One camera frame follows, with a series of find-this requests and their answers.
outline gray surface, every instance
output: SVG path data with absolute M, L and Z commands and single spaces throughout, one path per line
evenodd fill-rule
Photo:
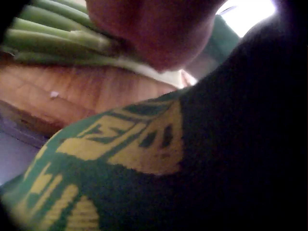
M 0 185 L 23 173 L 38 148 L 0 132 Z

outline wooden surface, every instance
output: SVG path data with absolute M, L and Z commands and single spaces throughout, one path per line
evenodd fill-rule
M 115 67 L 27 66 L 0 57 L 0 115 L 51 136 L 111 108 L 175 90 Z M 51 92 L 58 92 L 51 98 Z

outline green onion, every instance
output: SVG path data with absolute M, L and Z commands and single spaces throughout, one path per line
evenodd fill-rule
M 31 22 L 28 20 L 24 20 L 21 18 L 15 18 L 12 24 L 12 29 L 16 30 L 26 30 L 26 31 L 32 31 L 32 32 L 39 32 L 39 33 L 45 33 L 50 34 L 62 38 L 69 38 L 70 32 L 66 30 L 60 30 L 57 28 L 45 26 L 36 22 Z
M 92 32 L 90 29 L 71 19 L 35 6 L 26 6 L 18 18 L 36 22 L 45 26 L 54 27 L 60 30 L 84 30 L 86 32 Z
M 166 71 L 158 73 L 146 64 L 135 62 L 129 58 L 111 58 L 93 54 L 88 59 L 64 58 L 56 55 L 39 54 L 33 52 L 20 52 L 14 57 L 15 61 L 22 63 L 39 63 L 49 65 L 81 65 L 81 66 L 114 66 L 120 67 L 135 73 L 148 76 L 152 79 L 182 88 L 180 71 Z
M 87 58 L 92 52 L 84 46 L 58 36 L 8 29 L 3 45 L 18 51 L 41 52 L 72 58 Z
M 39 32 L 49 35 L 58 36 L 64 39 L 76 42 L 86 48 L 95 50 L 101 54 L 112 55 L 118 45 L 117 41 L 111 40 L 101 34 L 86 33 L 81 30 L 65 31 L 53 27 L 41 25 L 35 22 L 30 22 L 21 18 L 15 18 L 12 29 L 26 30 L 32 32 Z
M 76 2 L 73 2 L 73 1 L 70 1 L 70 0 L 52 0 L 52 1 L 61 3 L 63 5 L 70 6 L 71 8 L 74 8 L 74 9 L 79 10 L 79 11 L 85 13 L 85 14 L 88 14 L 87 8 L 83 5 L 81 5 L 81 4 L 76 3 Z
M 69 18 L 81 25 L 88 28 L 96 28 L 89 19 L 89 16 L 86 13 L 83 13 L 79 10 L 76 10 L 70 6 L 63 5 L 58 2 L 50 1 L 50 0 L 32 0 L 30 2 L 32 6 L 49 10 L 56 14 L 62 15 L 66 18 Z

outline green fabric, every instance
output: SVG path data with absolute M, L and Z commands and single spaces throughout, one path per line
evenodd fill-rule
M 220 65 L 236 47 L 240 37 L 227 25 L 222 16 L 216 15 L 212 35 L 203 52 L 212 56 Z

